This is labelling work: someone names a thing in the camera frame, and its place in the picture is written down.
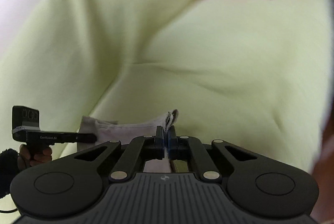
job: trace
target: camera lens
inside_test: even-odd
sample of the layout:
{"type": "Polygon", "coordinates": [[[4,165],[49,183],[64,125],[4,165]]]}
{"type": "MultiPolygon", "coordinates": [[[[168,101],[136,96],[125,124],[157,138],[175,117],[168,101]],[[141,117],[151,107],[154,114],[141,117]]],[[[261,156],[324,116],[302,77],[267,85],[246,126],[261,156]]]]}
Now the camera lens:
{"type": "Polygon", "coordinates": [[[33,119],[33,117],[34,117],[34,113],[31,110],[28,113],[28,117],[29,117],[29,119],[33,119]]]}

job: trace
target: logo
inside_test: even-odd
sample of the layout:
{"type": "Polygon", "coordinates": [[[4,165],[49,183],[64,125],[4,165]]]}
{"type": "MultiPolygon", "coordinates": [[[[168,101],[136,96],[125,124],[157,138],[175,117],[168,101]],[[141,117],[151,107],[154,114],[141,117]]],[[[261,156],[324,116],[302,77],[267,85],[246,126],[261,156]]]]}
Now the logo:
{"type": "Polygon", "coordinates": [[[169,180],[169,177],[167,175],[163,175],[160,177],[160,179],[166,182],[169,180]]]}
{"type": "Polygon", "coordinates": [[[39,137],[39,139],[53,139],[53,140],[56,140],[57,137],[39,137]]]}

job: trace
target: brown object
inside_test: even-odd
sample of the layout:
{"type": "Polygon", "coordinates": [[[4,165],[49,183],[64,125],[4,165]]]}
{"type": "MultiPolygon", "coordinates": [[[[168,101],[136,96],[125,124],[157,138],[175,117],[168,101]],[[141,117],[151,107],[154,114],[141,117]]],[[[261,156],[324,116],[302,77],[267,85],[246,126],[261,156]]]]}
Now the brown object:
{"type": "Polygon", "coordinates": [[[313,170],[319,186],[319,198],[311,216],[318,222],[334,219],[334,114],[323,133],[322,153],[313,170]]]}

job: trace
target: finger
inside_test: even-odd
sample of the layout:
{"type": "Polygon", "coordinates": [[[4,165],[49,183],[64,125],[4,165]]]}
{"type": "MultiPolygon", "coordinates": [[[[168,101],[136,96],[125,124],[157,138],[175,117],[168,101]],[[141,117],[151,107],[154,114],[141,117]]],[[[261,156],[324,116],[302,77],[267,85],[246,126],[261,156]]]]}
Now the finger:
{"type": "Polygon", "coordinates": [[[40,165],[40,164],[43,164],[43,163],[42,163],[42,162],[39,162],[39,161],[34,161],[34,160],[30,161],[30,165],[31,165],[32,167],[37,166],[37,165],[40,165]]]}
{"type": "Polygon", "coordinates": [[[43,150],[44,155],[51,156],[52,155],[52,149],[50,147],[43,150]]]}
{"type": "Polygon", "coordinates": [[[35,154],[34,159],[36,161],[42,162],[42,163],[47,163],[52,161],[52,156],[49,155],[43,155],[43,154],[35,154]]]}
{"type": "Polygon", "coordinates": [[[28,150],[28,148],[27,148],[27,146],[26,145],[24,145],[24,144],[21,144],[21,146],[20,146],[20,155],[22,155],[24,158],[26,158],[27,160],[29,160],[30,159],[30,152],[29,152],[29,150],[28,150]]]}
{"type": "Polygon", "coordinates": [[[30,166],[29,160],[23,159],[21,155],[17,158],[17,167],[19,168],[20,171],[28,168],[30,166]]]}

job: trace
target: white cloth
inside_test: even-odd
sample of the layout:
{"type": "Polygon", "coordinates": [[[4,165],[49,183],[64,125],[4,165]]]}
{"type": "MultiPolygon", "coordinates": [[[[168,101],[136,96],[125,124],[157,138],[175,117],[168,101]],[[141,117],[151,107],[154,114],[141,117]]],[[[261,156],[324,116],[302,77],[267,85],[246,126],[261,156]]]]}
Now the white cloth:
{"type": "MultiPolygon", "coordinates": [[[[109,140],[119,140],[122,145],[129,144],[135,137],[143,135],[156,134],[157,126],[162,126],[164,132],[175,123],[178,116],[178,110],[174,109],[166,114],[140,124],[117,124],[116,121],[103,121],[92,117],[84,116],[81,121],[79,133],[93,133],[97,137],[95,144],[77,143],[77,151],[82,151],[109,140]]],[[[165,149],[165,158],[163,160],[147,161],[144,172],[171,173],[170,162],[167,150],[165,149]]]]}

